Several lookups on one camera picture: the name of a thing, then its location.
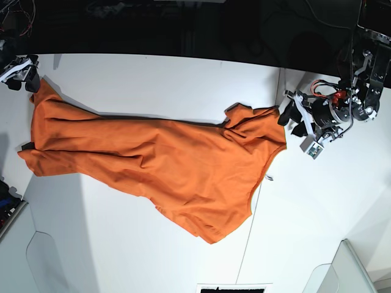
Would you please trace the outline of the grey box, bottom right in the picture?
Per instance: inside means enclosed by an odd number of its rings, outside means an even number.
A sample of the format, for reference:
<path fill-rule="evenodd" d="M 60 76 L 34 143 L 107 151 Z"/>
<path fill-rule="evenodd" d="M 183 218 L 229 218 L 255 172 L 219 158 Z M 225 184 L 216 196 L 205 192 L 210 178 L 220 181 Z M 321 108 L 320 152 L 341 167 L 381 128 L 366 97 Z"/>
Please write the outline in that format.
<path fill-rule="evenodd" d="M 349 240 L 340 242 L 331 263 L 315 267 L 303 290 L 303 293 L 321 292 L 377 292 Z"/>

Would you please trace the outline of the grey tool tray, left edge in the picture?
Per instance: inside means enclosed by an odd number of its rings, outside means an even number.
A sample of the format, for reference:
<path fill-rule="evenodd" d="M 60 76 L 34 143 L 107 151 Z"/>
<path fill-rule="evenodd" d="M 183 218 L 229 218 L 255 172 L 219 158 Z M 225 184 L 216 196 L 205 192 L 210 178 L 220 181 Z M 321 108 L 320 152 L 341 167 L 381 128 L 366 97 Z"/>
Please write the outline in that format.
<path fill-rule="evenodd" d="M 10 193 L 9 185 L 6 184 L 4 178 L 1 177 L 1 241 L 5 238 L 6 234 L 11 229 L 11 226 L 15 223 L 26 206 L 26 201 L 14 197 Z"/>

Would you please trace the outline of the white framed black panel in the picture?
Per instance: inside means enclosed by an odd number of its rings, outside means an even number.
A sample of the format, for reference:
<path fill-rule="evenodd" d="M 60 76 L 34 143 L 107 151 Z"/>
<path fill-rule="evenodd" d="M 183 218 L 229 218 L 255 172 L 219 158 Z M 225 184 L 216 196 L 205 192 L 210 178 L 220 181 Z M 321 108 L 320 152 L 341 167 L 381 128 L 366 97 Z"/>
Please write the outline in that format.
<path fill-rule="evenodd" d="M 266 284 L 198 284 L 196 293 L 203 292 L 259 292 L 272 291 L 272 283 Z"/>

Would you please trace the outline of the orange t-shirt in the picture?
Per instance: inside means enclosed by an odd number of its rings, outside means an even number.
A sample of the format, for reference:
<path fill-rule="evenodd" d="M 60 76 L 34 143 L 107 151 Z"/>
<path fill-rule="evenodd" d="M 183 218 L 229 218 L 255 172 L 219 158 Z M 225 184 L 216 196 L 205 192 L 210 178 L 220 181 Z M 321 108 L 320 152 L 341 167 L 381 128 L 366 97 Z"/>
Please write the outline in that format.
<path fill-rule="evenodd" d="M 287 147 L 273 107 L 235 104 L 220 126 L 110 118 L 64 101 L 45 80 L 31 103 L 31 142 L 18 154 L 34 175 L 81 173 L 147 198 L 209 244 L 251 216 L 254 192 Z"/>

